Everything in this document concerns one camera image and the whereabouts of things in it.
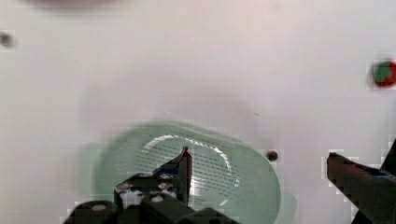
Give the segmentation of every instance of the light green bowl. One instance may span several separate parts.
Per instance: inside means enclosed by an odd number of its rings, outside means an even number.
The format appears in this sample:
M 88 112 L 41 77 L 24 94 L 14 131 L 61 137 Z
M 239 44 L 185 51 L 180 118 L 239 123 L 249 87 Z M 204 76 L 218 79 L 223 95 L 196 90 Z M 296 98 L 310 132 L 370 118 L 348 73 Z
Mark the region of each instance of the light green bowl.
M 275 222 L 281 195 L 269 161 L 236 139 L 175 122 L 147 123 L 111 143 L 96 168 L 95 199 L 112 201 L 117 184 L 152 172 L 183 147 L 193 159 L 189 206 L 213 207 L 242 224 Z

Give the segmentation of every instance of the red object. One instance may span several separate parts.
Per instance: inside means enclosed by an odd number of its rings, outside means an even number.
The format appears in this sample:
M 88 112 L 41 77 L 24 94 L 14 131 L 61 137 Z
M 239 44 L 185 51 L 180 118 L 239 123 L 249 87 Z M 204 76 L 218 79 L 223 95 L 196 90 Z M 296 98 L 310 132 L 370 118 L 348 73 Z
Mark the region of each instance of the red object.
M 375 84 L 378 87 L 389 87 L 396 82 L 396 63 L 393 63 L 393 62 L 388 62 L 388 63 L 389 63 L 389 69 L 390 69 L 390 77 L 385 79 L 384 82 L 376 81 Z

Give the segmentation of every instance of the white surface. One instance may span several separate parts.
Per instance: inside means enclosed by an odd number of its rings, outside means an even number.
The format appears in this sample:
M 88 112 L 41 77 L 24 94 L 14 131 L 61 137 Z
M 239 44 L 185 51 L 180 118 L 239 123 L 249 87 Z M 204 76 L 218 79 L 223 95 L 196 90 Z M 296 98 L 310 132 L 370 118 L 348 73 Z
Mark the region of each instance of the white surface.
M 329 187 L 324 162 L 343 149 L 380 164 L 394 139 L 396 92 L 373 90 L 368 70 L 395 57 L 396 2 L 99 6 L 0 0 L 0 29 L 17 40 L 0 49 L 1 223 L 60 222 L 89 200 L 76 191 L 81 150 L 145 119 L 277 150 L 293 223 L 350 223 L 356 210 Z

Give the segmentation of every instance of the green object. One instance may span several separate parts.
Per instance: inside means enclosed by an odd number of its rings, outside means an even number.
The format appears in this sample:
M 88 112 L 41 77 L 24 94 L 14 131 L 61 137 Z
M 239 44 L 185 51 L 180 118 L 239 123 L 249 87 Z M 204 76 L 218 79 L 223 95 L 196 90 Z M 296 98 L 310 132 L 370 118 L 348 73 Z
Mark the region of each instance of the green object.
M 95 169 L 95 200 L 113 200 L 117 184 L 150 173 L 183 147 L 192 155 L 189 206 L 212 207 L 242 224 L 273 224 L 281 193 L 272 165 L 248 145 L 174 122 L 148 123 L 111 143 Z
M 390 63 L 381 63 L 375 70 L 375 81 L 385 82 L 391 76 Z

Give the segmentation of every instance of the small black hole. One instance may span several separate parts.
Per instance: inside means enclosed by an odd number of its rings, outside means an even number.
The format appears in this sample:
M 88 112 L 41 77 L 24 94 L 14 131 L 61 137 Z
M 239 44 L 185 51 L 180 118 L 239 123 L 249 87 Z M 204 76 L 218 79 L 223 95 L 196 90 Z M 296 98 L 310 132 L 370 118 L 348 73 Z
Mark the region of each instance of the small black hole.
M 209 224 L 220 224 L 220 220 L 218 219 L 210 219 Z
M 275 151 L 269 151 L 265 155 L 268 161 L 276 161 L 277 160 L 277 153 Z

